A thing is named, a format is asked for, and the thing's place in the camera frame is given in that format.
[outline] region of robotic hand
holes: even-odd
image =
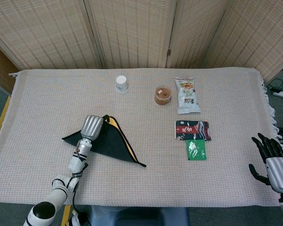
[[[52,181],[52,191],[44,202],[40,202],[30,210],[24,226],[50,226],[56,216],[57,211],[66,201],[69,192],[76,191],[83,170],[88,166],[86,163],[88,153],[103,124],[103,118],[94,115],[88,115],[85,119],[81,130],[83,137],[76,146],[72,155],[68,169],[72,172],[72,176],[58,175]],[[80,226],[78,217],[71,219],[71,226]]]
[[[268,177],[259,175],[252,164],[249,164],[250,172],[255,179],[267,186],[271,186],[275,192],[281,194],[279,203],[283,212],[283,150],[280,144],[274,139],[268,139],[260,133],[258,133],[258,136],[262,142],[254,137],[251,139],[259,149]]]

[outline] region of gray floor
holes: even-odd
[[[283,79],[283,71],[277,78]],[[277,126],[283,127],[283,98],[275,97],[270,92],[270,105],[276,110]],[[0,114],[7,95],[0,90]],[[0,226],[22,225],[31,205],[0,203]],[[58,213],[54,226],[61,225],[63,210]],[[190,208],[192,226],[281,226],[283,216],[279,207],[235,207],[235,208]]]

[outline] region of robot finger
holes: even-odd
[[[268,158],[277,157],[277,156],[275,156],[273,148],[271,147],[270,140],[268,138],[266,138],[265,136],[263,136],[261,133],[258,133],[258,136],[262,140],[262,144],[264,146],[264,149],[265,149],[265,152],[266,152]]]
[[[268,158],[268,155],[265,152],[263,144],[258,139],[254,138],[254,137],[252,137],[251,139],[257,145],[257,148],[259,149],[259,153],[261,155],[261,158],[263,159],[263,162],[266,163],[266,159]]]
[[[270,139],[270,141],[273,149],[278,152],[278,156],[283,157],[283,149],[281,145],[275,139]]]
[[[249,164],[249,169],[250,169],[250,173],[253,175],[253,177],[256,180],[266,184],[267,186],[270,185],[269,179],[264,176],[259,175],[253,164]]]

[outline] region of snack bag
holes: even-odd
[[[178,114],[201,112],[194,88],[194,79],[175,78],[178,91]]]

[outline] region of woven tablecloth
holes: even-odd
[[[125,75],[129,92],[116,91]],[[194,77],[201,113],[177,114],[174,77]],[[170,103],[154,102],[168,85]],[[69,174],[74,147],[61,138],[81,129],[86,115],[114,116],[136,163],[90,153],[77,204],[152,207],[275,206],[279,195],[256,181],[266,175],[251,137],[276,137],[274,111],[255,69],[25,70],[17,73],[0,132],[0,202],[38,203],[57,174]],[[176,120],[208,121],[206,161],[189,161],[175,140]]]

